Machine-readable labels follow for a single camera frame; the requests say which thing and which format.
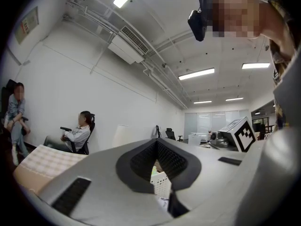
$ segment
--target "framed sign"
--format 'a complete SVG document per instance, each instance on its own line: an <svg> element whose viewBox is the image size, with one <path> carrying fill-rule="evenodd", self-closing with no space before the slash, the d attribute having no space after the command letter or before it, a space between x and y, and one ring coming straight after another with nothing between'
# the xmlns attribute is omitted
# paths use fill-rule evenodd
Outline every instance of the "framed sign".
<svg viewBox="0 0 301 226"><path fill-rule="evenodd" d="M21 20L20 24L15 30L15 37L19 44L26 38L26 36L39 24L38 7L31 10Z"/></svg>

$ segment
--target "white desk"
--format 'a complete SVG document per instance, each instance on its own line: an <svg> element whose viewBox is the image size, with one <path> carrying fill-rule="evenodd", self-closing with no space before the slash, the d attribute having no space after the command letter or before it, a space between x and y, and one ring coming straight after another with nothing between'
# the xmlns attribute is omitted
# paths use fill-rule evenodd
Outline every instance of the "white desk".
<svg viewBox="0 0 301 226"><path fill-rule="evenodd" d="M188 135L188 145L200 145L201 142L208 141L208 134L206 133L194 133Z"/></svg>

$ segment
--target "woman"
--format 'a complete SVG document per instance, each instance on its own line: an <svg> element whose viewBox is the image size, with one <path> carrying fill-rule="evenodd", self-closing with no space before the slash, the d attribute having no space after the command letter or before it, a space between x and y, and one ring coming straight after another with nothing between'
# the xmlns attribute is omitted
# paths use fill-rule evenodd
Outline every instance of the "woman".
<svg viewBox="0 0 301 226"><path fill-rule="evenodd" d="M22 119L24 111L24 85L22 83L17 83L15 85L14 93L8 100L8 111L6 112L4 123L4 127L11 133L13 163L16 166L19 164L16 145L19 145L24 157L28 156L28 151L23 141L22 128L24 128L27 134L30 133L30 129L25 125Z"/></svg>

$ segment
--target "air conditioner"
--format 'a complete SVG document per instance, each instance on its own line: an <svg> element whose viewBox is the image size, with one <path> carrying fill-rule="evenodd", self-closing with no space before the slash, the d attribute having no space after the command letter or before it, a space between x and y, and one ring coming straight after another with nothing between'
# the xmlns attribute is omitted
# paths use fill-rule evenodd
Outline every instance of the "air conditioner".
<svg viewBox="0 0 301 226"><path fill-rule="evenodd" d="M146 47L141 39L139 39L127 26L124 26L118 34L133 48L135 48L140 55L143 56L149 51L149 48Z"/></svg>
<svg viewBox="0 0 301 226"><path fill-rule="evenodd" d="M144 58L118 34L113 38L108 48L130 65L134 62L140 63L144 60Z"/></svg>

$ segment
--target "hand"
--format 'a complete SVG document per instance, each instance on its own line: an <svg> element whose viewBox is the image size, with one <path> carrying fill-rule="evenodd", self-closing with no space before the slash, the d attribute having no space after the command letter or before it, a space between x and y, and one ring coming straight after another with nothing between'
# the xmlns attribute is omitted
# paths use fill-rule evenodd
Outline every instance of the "hand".
<svg viewBox="0 0 301 226"><path fill-rule="evenodd" d="M8 126L6 127L6 129L10 132L11 129L13 128L13 125L14 125L14 122L13 122L13 121L10 121L10 122L8 123Z"/></svg>

